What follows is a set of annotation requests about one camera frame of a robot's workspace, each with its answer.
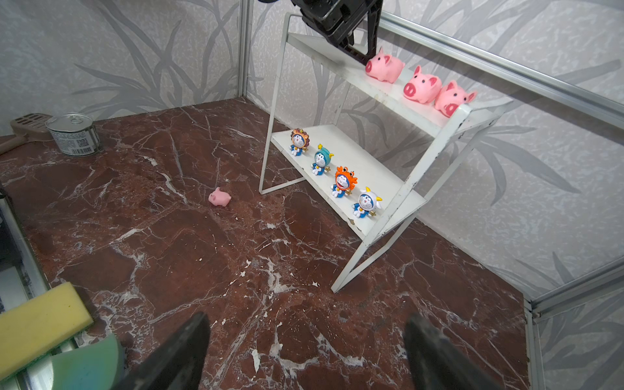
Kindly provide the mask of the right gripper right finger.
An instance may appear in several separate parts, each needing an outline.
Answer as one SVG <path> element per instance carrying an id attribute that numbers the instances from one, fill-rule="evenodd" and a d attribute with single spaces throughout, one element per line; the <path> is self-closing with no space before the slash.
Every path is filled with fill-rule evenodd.
<path id="1" fill-rule="evenodd" d="M 416 389 L 502 388 L 420 314 L 409 317 L 403 340 Z"/>

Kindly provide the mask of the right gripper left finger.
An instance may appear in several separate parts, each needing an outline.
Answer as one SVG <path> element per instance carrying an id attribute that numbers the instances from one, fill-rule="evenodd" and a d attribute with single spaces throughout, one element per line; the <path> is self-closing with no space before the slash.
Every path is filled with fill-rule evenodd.
<path id="1" fill-rule="evenodd" d="M 115 389 L 198 389 L 210 343 L 208 316 L 198 312 L 182 324 Z"/>

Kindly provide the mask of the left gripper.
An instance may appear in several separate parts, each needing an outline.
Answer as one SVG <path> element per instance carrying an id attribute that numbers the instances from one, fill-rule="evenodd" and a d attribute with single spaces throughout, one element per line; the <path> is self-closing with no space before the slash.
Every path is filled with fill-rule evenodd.
<path id="1" fill-rule="evenodd" d="M 370 0 L 293 0 L 305 23 L 362 65 L 376 56 L 383 2 Z M 367 21 L 367 52 L 354 46 L 354 30 Z"/>

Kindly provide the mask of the pink pig toy cluster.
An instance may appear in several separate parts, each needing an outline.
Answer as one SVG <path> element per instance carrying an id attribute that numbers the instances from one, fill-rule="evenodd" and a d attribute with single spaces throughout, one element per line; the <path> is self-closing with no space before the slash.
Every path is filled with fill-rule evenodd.
<path id="1" fill-rule="evenodd" d="M 219 187 L 217 187 L 208 197 L 209 203 L 213 206 L 226 207 L 231 200 L 232 196 L 229 193 L 222 191 Z"/>
<path id="2" fill-rule="evenodd" d="M 414 75 L 404 86 L 403 95 L 411 102 L 427 105 L 436 99 L 441 89 L 440 78 L 423 73 L 422 68 L 417 66 Z"/>
<path id="3" fill-rule="evenodd" d="M 384 49 L 380 48 L 378 54 L 367 62 L 365 71 L 367 76 L 378 81 L 394 84 L 404 67 L 405 64 L 399 58 L 385 54 Z"/>

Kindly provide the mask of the yellow hooded blue cat figurine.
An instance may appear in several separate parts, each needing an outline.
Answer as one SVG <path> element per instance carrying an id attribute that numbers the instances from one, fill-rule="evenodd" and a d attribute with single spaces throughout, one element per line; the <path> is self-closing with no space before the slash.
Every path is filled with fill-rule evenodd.
<path id="1" fill-rule="evenodd" d="M 301 156 L 310 145 L 310 136 L 302 128 L 295 128 L 291 133 L 291 142 L 290 153 L 292 156 Z"/>

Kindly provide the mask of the green blue cat figurine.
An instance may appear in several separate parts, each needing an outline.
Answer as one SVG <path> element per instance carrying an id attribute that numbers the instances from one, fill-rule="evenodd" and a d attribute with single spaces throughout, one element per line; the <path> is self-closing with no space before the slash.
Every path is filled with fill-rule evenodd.
<path id="1" fill-rule="evenodd" d="M 326 172 L 331 171 L 331 160 L 334 154 L 332 154 L 326 147 L 319 144 L 318 149 L 314 154 L 314 162 L 312 164 L 312 173 L 321 176 Z"/>

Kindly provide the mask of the orange crab blue cat figurine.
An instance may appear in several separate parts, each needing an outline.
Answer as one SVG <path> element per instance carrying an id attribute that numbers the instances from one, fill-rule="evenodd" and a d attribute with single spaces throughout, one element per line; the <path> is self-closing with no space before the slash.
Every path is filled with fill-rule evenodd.
<path id="1" fill-rule="evenodd" d="M 353 171 L 350 171 L 348 167 L 338 167 L 335 173 L 334 185 L 331 187 L 331 194 L 334 198 L 343 198 L 344 196 L 351 195 L 358 179 Z"/>

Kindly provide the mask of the white hooded blue cat figurine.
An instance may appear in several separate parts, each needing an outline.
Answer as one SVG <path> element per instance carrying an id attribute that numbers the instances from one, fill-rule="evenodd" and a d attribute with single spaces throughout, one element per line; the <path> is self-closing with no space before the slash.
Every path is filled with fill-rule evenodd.
<path id="1" fill-rule="evenodd" d="M 364 219 L 375 217 L 376 212 L 382 208 L 383 198 L 372 192 L 369 187 L 361 191 L 357 202 L 354 204 L 353 214 L 355 217 Z"/>

